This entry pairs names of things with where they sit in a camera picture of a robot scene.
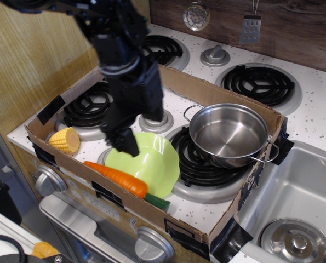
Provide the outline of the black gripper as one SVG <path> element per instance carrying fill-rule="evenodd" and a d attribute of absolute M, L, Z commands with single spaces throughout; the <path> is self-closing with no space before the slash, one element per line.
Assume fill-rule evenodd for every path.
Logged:
<path fill-rule="evenodd" d="M 163 90 L 158 65 L 151 59 L 141 59 L 136 67 L 123 74 L 104 72 L 113 98 L 101 130 L 108 146 L 132 157 L 139 148 L 129 128 L 138 115 L 160 122 L 163 118 Z"/>

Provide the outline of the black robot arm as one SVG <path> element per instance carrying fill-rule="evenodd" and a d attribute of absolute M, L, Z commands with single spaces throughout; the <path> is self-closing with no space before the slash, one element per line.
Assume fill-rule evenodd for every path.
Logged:
<path fill-rule="evenodd" d="M 113 96 L 100 129 L 108 145 L 133 157 L 139 148 L 130 126 L 138 115 L 163 117 L 163 91 L 158 65 L 144 55 L 146 18 L 131 1 L 3 1 L 21 13 L 43 11 L 73 16 L 94 47 L 99 70 Z"/>

